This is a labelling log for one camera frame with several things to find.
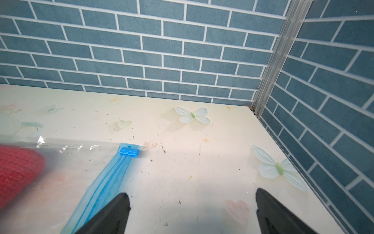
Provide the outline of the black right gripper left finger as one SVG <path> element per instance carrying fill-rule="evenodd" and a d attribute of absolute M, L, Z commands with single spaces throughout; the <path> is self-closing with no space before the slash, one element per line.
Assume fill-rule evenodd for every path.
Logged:
<path fill-rule="evenodd" d="M 126 193 L 118 194 L 76 234 L 124 234 L 130 214 L 130 199 Z"/>

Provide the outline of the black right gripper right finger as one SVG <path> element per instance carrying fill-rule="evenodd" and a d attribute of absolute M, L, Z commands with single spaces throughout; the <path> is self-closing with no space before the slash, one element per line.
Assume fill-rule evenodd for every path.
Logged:
<path fill-rule="evenodd" d="M 257 218 L 262 234 L 316 234 L 266 190 L 256 191 Z"/>

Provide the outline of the clear plastic vacuum bag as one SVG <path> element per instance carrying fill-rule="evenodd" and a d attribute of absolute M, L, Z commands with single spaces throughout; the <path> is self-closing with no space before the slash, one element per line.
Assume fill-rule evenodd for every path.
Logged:
<path fill-rule="evenodd" d="M 135 158 L 127 143 L 1 136 L 1 145 L 37 151 L 45 168 L 1 209 L 3 234 L 75 234 L 118 194 Z"/>

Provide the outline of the red knitted scarf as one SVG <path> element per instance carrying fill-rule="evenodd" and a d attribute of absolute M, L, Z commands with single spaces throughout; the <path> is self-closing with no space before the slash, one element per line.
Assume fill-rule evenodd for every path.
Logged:
<path fill-rule="evenodd" d="M 1 209 L 33 182 L 45 168 L 45 158 L 35 150 L 1 145 Z"/>

